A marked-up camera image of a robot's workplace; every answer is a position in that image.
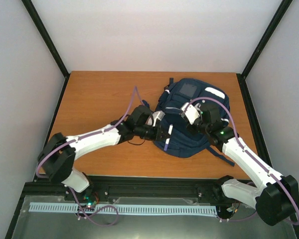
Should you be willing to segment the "purple cap white marker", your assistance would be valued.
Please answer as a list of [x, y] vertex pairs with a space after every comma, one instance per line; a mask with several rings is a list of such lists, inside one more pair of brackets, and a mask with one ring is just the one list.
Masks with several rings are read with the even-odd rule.
[[164, 151], [167, 151], [167, 148], [168, 148], [168, 145], [169, 145], [169, 141], [170, 141], [170, 137], [171, 137], [172, 130], [173, 130], [173, 125], [170, 124], [170, 125], [169, 125], [169, 128], [168, 128], [168, 134], [169, 134], [169, 136], [167, 137], [167, 139], [166, 139], [166, 141], [165, 141]]

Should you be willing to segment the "navy blue backpack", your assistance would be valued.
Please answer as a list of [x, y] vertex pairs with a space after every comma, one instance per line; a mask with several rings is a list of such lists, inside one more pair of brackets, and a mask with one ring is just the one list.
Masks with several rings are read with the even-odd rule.
[[214, 156], [234, 166], [234, 162], [212, 149], [207, 135], [190, 128], [189, 122], [180, 115], [184, 104], [199, 97], [213, 98], [230, 110], [229, 97], [220, 88], [193, 78], [183, 78], [178, 82], [174, 82], [173, 78], [169, 79], [169, 84], [164, 87], [155, 112], [164, 113], [160, 122], [163, 128], [168, 129], [170, 125], [173, 125], [171, 138], [168, 145], [161, 141], [155, 141], [154, 145], [167, 154], [179, 158], [189, 158], [206, 149]]

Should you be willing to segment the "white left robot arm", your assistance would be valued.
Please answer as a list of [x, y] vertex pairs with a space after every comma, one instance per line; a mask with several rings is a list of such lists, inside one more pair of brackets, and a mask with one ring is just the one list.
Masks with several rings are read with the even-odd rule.
[[163, 111], [152, 112], [144, 105], [136, 107], [131, 114], [122, 116], [101, 129], [80, 135], [53, 135], [38, 156], [38, 168], [52, 183], [69, 186], [82, 200], [93, 197], [94, 188], [87, 176], [74, 168], [75, 160], [98, 149], [132, 140], [135, 136], [148, 141], [161, 141], [167, 148], [173, 126], [161, 126]]

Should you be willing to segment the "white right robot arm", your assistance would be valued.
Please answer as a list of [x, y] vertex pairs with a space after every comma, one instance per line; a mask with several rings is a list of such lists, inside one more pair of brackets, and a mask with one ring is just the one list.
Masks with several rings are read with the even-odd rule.
[[182, 116], [196, 132], [205, 134], [209, 142], [220, 152], [232, 159], [252, 180], [253, 186], [226, 179], [221, 184], [222, 194], [235, 199], [253, 209], [267, 225], [288, 220], [295, 214], [299, 225], [299, 187], [297, 180], [289, 175], [284, 176], [265, 163], [238, 136], [236, 126], [225, 126], [219, 110], [223, 109], [230, 122], [233, 117], [230, 111], [219, 101], [208, 97], [196, 98], [185, 103]]

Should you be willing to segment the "black aluminium frame rail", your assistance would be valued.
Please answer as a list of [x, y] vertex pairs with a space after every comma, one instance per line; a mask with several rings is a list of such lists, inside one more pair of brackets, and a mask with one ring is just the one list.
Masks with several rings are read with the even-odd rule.
[[[193, 199], [200, 204], [229, 206], [234, 199], [221, 197], [220, 182], [217, 179], [164, 179], [142, 177], [90, 176], [92, 200], [113, 204], [114, 199], [127, 198], [172, 198]], [[25, 196], [64, 196], [66, 201], [74, 201], [69, 189], [63, 184], [51, 183], [47, 179], [25, 183]]]

